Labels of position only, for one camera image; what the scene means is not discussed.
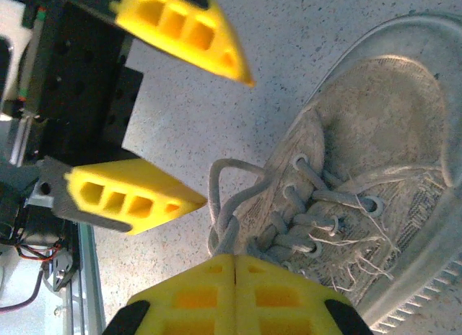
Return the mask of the grey knit sneaker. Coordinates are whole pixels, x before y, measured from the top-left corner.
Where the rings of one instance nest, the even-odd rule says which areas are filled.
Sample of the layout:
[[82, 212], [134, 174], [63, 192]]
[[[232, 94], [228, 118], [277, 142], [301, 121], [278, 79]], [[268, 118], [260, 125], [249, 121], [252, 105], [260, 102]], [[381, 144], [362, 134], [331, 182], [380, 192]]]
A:
[[[305, 155], [330, 191], [377, 196], [375, 224], [341, 204], [308, 199], [315, 190], [295, 170]], [[311, 95], [260, 167], [271, 185], [234, 212], [235, 251], [264, 235], [273, 211], [298, 213], [283, 195], [292, 184], [321, 223], [289, 231], [329, 241], [315, 259], [290, 254], [293, 272], [348, 297], [371, 331], [387, 334], [462, 274], [462, 15], [408, 14], [362, 36]], [[228, 167], [220, 202], [261, 177]]]

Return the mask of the aluminium mounting rail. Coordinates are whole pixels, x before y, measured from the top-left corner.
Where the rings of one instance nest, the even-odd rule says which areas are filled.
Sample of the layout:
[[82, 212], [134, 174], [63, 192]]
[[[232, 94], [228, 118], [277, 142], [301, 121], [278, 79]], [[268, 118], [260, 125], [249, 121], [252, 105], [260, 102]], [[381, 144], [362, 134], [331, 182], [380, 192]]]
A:
[[77, 225], [79, 264], [65, 288], [64, 335], [101, 335], [106, 327], [95, 234]]

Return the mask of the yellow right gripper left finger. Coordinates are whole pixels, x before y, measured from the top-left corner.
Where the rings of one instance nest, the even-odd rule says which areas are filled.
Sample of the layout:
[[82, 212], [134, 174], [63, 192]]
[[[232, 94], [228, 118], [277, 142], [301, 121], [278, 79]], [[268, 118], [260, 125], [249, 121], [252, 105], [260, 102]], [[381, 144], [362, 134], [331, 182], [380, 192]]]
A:
[[216, 256], [133, 295], [104, 335], [235, 335], [235, 257]]

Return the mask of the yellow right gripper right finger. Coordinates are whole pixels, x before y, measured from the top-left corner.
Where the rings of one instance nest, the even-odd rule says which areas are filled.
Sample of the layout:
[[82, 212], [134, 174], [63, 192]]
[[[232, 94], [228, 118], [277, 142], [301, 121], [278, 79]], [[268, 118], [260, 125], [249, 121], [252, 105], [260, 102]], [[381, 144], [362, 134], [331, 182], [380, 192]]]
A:
[[235, 257], [237, 335], [372, 335], [341, 293], [250, 256]]

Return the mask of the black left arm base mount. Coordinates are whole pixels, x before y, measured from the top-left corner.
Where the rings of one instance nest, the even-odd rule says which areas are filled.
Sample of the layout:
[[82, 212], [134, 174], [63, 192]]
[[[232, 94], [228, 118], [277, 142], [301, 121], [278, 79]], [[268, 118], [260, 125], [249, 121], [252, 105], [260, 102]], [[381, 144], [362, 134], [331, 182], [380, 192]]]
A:
[[43, 276], [53, 292], [60, 292], [69, 283], [79, 263], [74, 245], [64, 239], [45, 246], [18, 243], [15, 249], [19, 257], [42, 264]]

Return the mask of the white shoelace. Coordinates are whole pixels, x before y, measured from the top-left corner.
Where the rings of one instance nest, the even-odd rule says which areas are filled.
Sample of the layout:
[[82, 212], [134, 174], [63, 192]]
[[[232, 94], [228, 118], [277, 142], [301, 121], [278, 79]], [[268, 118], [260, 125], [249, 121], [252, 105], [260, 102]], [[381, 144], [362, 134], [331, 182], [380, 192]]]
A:
[[[359, 197], [355, 193], [330, 191], [323, 182], [323, 179], [310, 167], [305, 155], [296, 156], [293, 165], [295, 170], [305, 176], [309, 183], [314, 186], [315, 190], [308, 196], [308, 199], [327, 201], [358, 209], [368, 217], [373, 224], [376, 223], [375, 218], [383, 213], [383, 200], [377, 196]], [[261, 181], [235, 194], [229, 198], [224, 205], [221, 205], [219, 178], [222, 170], [225, 168], [235, 168], [256, 174], [261, 177]], [[212, 221], [208, 239], [208, 249], [211, 256], [235, 252], [235, 244], [240, 231], [240, 223], [234, 215], [235, 210], [243, 202], [263, 193], [271, 185], [271, 182], [271, 173], [261, 167], [242, 160], [220, 159], [212, 164], [209, 172], [208, 188], [209, 211]], [[289, 226], [291, 224], [313, 224], [315, 228], [319, 228], [321, 223], [313, 219], [313, 217], [308, 216], [306, 201], [300, 197], [294, 185], [286, 185], [283, 190], [283, 195], [295, 205], [298, 213], [292, 218], [285, 220], [280, 212], [271, 212], [269, 215], [271, 224], [265, 230], [264, 235], [260, 238], [252, 237], [248, 240], [246, 252], [249, 255], [278, 264], [292, 271], [293, 268], [288, 262], [288, 259], [290, 254], [294, 252], [301, 252], [308, 258], [315, 259], [321, 255], [322, 245], [324, 243], [342, 247], [386, 239], [385, 234], [359, 240], [340, 240], [335, 242], [313, 237], [312, 235], [309, 235], [307, 239], [299, 238], [289, 231]]]

